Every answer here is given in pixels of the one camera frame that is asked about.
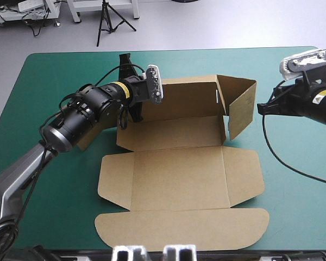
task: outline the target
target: brown cardboard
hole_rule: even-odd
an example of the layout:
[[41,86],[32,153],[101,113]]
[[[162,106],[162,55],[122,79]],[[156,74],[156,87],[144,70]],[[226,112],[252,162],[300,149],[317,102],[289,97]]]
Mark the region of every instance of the brown cardboard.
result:
[[166,244],[194,244],[198,250],[244,248],[261,238],[268,223],[268,212],[260,208],[112,213],[95,220],[108,245],[144,245],[147,251],[161,251]]
[[223,115],[231,138],[252,121],[256,81],[211,75],[163,83],[162,104],[144,103],[142,122],[117,129],[117,144],[133,152],[103,158],[98,193],[130,212],[99,215],[98,234],[110,246],[143,244],[150,251],[175,243],[199,250],[255,243],[268,213],[230,208],[264,191],[258,155],[222,144]]

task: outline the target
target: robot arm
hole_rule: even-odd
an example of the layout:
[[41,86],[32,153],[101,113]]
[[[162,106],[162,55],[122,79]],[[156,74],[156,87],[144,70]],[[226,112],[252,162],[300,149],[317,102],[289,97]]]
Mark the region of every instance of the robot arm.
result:
[[142,120],[143,101],[160,104],[163,89],[157,66],[149,65],[138,76],[129,60],[129,54],[120,56],[119,80],[103,86],[87,84],[67,95],[59,104],[60,111],[47,125],[40,127],[43,140],[19,160],[0,173],[0,236],[16,237],[17,225],[23,208],[22,196],[40,172],[58,153],[70,151],[96,124],[105,128],[127,126],[128,112],[133,121]]

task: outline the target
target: gray floor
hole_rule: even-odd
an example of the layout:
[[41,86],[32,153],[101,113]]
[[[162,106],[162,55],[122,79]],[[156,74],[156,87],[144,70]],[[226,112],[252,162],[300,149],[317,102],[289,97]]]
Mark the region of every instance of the gray floor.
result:
[[139,20],[132,19],[130,10],[120,13],[130,18],[137,32],[121,26],[115,34],[104,33],[98,48],[99,11],[83,13],[82,23],[75,24],[64,4],[59,19],[62,26],[44,28],[37,38],[21,23],[0,27],[0,114],[31,53],[307,45],[326,48],[326,1],[163,1],[140,3]]

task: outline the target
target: green table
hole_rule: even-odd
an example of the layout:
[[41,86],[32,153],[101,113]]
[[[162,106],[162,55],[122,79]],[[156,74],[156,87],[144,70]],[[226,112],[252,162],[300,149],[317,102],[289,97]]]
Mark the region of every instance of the green table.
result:
[[[225,74],[258,81],[257,102],[269,98],[282,80],[282,58],[312,47],[213,49],[132,52],[132,62],[157,64],[162,77]],[[96,82],[118,65],[120,52],[37,53],[30,55],[0,118],[0,171],[39,140],[38,126],[57,111],[62,97]],[[115,80],[117,73],[108,81]],[[326,249],[326,185],[281,166],[269,153],[261,117],[227,146],[255,149],[266,191],[237,207],[260,207],[270,213],[267,232],[251,249]],[[289,164],[326,178],[326,126],[304,118],[269,116],[268,136]],[[108,248],[94,219],[100,213],[124,211],[97,194],[102,156],[125,152],[116,146],[116,129],[103,131],[82,152],[61,154],[42,173],[21,222],[17,247]]]

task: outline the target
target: white desk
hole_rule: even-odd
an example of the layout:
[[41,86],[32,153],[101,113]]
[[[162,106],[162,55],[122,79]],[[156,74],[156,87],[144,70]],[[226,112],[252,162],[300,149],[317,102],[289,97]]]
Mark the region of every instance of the white desk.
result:
[[[80,12],[99,11],[102,9],[102,0],[67,0],[72,17],[76,23],[81,22]],[[109,4],[117,9],[133,9],[133,16],[138,19],[139,4],[138,0],[109,0]]]
[[[61,3],[56,3],[54,4],[54,2],[56,2],[56,0],[45,0],[50,13],[48,14],[48,19],[54,19],[54,18],[58,18],[59,17],[59,9],[60,9],[60,4]],[[14,21],[14,20],[21,20],[22,17],[25,14],[20,14],[20,13],[16,13],[13,11],[9,11],[7,10],[6,12],[0,12],[0,15],[6,20],[6,21]],[[24,17],[24,20],[26,19],[33,19],[33,20],[37,20],[37,19],[42,19],[43,17],[36,17],[33,15],[27,15]]]

